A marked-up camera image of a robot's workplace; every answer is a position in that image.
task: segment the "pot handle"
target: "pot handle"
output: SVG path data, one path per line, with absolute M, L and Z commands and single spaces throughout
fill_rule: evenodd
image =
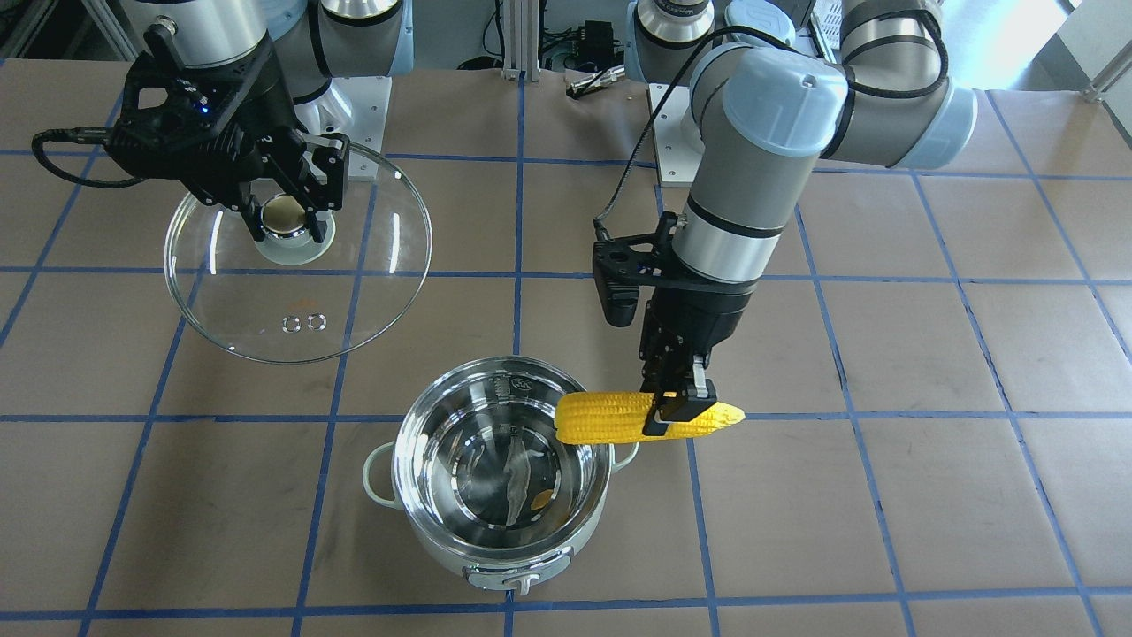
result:
M 640 442 L 634 442 L 633 444 L 633 451 L 629 451 L 628 458 L 625 458 L 624 460 L 621 460 L 621 462 L 618 463 L 617 462 L 617 448 L 614 447 L 612 445 L 610 445 L 609 446 L 609 457 L 614 462 L 614 467 L 612 467 L 612 470 L 610 472 L 610 475 L 616 474 L 617 472 L 624 470 L 625 467 L 628 467 L 629 463 L 633 462 L 633 458 L 636 458 L 636 453 L 640 451 L 640 450 L 641 450 L 641 444 Z
M 405 506 L 402 505 L 401 500 L 397 499 L 396 493 L 393 494 L 392 500 L 388 500 L 375 493 L 374 488 L 369 485 L 369 468 L 370 466 L 374 465 L 374 460 L 376 460 L 377 457 L 380 456 L 381 454 L 392 451 L 393 446 L 396 444 L 397 444 L 396 441 L 386 442 L 385 445 L 369 453 L 369 457 L 366 458 L 366 464 L 361 466 L 361 485 L 363 489 L 366 489 L 366 496 L 369 496 L 369 499 L 372 500 L 374 502 L 377 502 L 378 505 L 387 507 L 389 509 L 404 509 Z

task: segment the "glass lid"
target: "glass lid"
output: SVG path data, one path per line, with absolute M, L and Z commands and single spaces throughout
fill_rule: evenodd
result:
M 388 160 L 350 147 L 342 209 L 320 213 L 325 238 L 269 179 L 255 181 L 266 238 L 238 212 L 187 195 L 165 236 L 165 282 L 186 320 L 228 352 L 263 363 L 311 363 L 374 341 L 428 274 L 432 227 L 420 193 Z

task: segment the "corn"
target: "corn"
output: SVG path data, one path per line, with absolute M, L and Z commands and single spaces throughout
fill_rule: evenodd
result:
M 555 428 L 566 445 L 621 445 L 707 436 L 744 420 L 738 407 L 717 403 L 691 423 L 672 423 L 662 437 L 641 433 L 651 394 L 581 391 L 558 402 Z

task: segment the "tiled floor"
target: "tiled floor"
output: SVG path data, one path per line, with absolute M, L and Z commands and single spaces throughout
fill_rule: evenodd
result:
M 0 635 L 1132 634 L 1132 152 L 1098 106 L 984 94 L 944 170 L 822 164 L 710 370 L 747 422 L 645 446 L 575 563 L 511 600 L 357 475 L 471 359 L 636 386 L 638 326 L 603 324 L 586 270 L 640 87 L 398 79 L 386 150 L 434 275 L 372 345 L 277 368 L 179 321 L 177 187 L 72 188 L 24 149 L 104 121 L 123 71 L 0 67 Z M 618 232 L 681 201 L 649 167 Z

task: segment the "brown tile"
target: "brown tile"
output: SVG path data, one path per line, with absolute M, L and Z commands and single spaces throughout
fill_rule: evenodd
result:
M 864 421 L 909 591 L 1071 586 L 1006 421 Z
M 620 178 L 620 166 L 526 164 L 523 167 L 523 269 L 591 272 L 593 223 Z M 606 219 L 614 236 L 657 227 L 655 177 L 636 169 Z
M 923 184 L 960 276 L 1081 277 L 1029 179 L 925 177 Z
M 911 604 L 916 634 L 923 637 L 1086 637 L 1092 635 L 1077 596 L 1043 600 L 940 600 Z
M 1075 92 L 990 95 L 1038 174 L 1132 175 L 1132 150 L 1104 104 Z
M 1020 424 L 1084 585 L 1132 585 L 1132 421 Z
M 825 283 L 854 406 L 1002 410 L 954 285 Z
M 721 608 L 723 637 L 758 635 L 838 635 L 839 637 L 902 637 L 907 635 L 900 606 L 892 604 L 823 604 L 799 606 Z
M 52 156 L 59 167 L 79 174 L 85 157 Z M 0 155 L 0 223 L 18 232 L 0 233 L 0 265 L 35 265 L 75 186 L 51 174 L 32 156 Z
M 286 637 L 291 635 L 288 618 L 192 618 L 192 619 L 123 619 L 94 621 L 91 637 Z
M 498 70 L 418 69 L 396 77 L 383 152 L 513 157 L 517 93 Z
M 606 509 L 590 543 L 569 568 L 531 588 L 524 600 L 703 596 L 687 447 L 670 441 L 642 445 L 633 464 L 610 479 Z
M 947 275 L 924 204 L 907 175 L 817 173 L 799 206 L 821 274 Z
M 379 507 L 362 490 L 361 467 L 366 457 L 379 445 L 396 439 L 400 427 L 400 423 L 336 427 L 307 604 L 503 602 L 503 593 L 475 588 L 440 567 L 424 552 L 404 511 Z M 375 491 L 387 497 L 393 496 L 389 463 L 389 457 L 379 459 L 370 473 Z
M 0 148 L 26 149 L 32 135 L 48 128 L 104 126 L 127 69 L 125 62 L 7 60 L 0 70 Z M 74 93 L 76 87 L 82 98 Z
M 688 189 L 662 188 L 661 196 L 664 201 L 664 209 L 679 213 L 684 209 L 685 201 L 687 201 Z M 786 230 L 779 235 L 779 242 L 774 246 L 774 253 L 771 255 L 771 260 L 766 264 L 765 274 L 809 274 L 806 250 L 801 247 L 801 234 L 798 232 L 798 224 L 794 219 L 787 223 Z
M 6 621 L 6 637 L 71 637 L 79 629 L 77 621 Z
M 979 101 L 975 131 L 959 156 L 938 170 L 1026 174 L 1026 166 L 1019 158 L 1018 150 L 1010 143 L 1010 137 L 1006 136 L 1006 130 L 998 121 L 998 115 L 990 106 L 986 91 L 976 91 L 975 94 Z
M 0 424 L 0 610 L 86 608 L 140 433 L 139 423 Z
M 129 175 L 101 156 L 91 178 L 117 181 Z M 186 192 L 180 181 L 165 179 L 114 190 L 82 188 L 46 264 L 161 267 L 165 231 Z
M 606 324 L 592 278 L 525 278 L 520 353 L 550 363 L 589 390 L 637 391 L 644 300 L 640 304 L 633 325 L 618 329 Z
M 740 423 L 696 457 L 717 595 L 894 591 L 848 422 Z
M 432 219 L 431 269 L 515 268 L 515 164 L 398 160 Z
M 325 414 L 331 408 L 337 369 L 337 360 L 307 365 L 267 365 L 246 361 L 186 327 L 162 395 L 160 412 Z
M 1098 290 L 1124 343 L 1132 345 L 1132 286 L 1108 285 Z
M 325 433 L 325 423 L 154 425 L 98 608 L 293 604 Z
M 1044 180 L 1073 249 L 1094 278 L 1132 278 L 1132 182 Z
M 1132 596 L 1113 595 L 1092 597 L 1100 628 L 1109 637 L 1132 635 Z
M 303 637 L 394 637 L 397 635 L 503 635 L 503 613 L 311 617 L 302 622 Z
M 146 414 L 177 328 L 160 274 L 35 279 L 0 350 L 10 414 Z
M 515 613 L 516 637 L 575 637 L 576 635 L 651 635 L 685 637 L 710 635 L 707 609 L 634 609 Z
M 843 412 L 814 285 L 763 281 L 735 336 L 715 346 L 707 377 L 745 412 Z
M 9 312 L 16 307 L 28 276 L 23 272 L 0 272 L 0 317 L 3 321 L 8 320 Z
M 566 86 L 585 74 L 542 71 L 539 84 L 528 84 L 524 139 L 528 157 L 627 160 L 649 119 L 649 86 L 619 81 L 581 100 L 566 96 Z M 653 161 L 652 135 L 637 153 Z
M 453 368 L 511 354 L 514 296 L 511 277 L 426 279 L 402 320 L 350 355 L 338 411 L 404 414 Z
M 1011 406 L 1132 411 L 1132 365 L 1084 285 L 970 285 Z

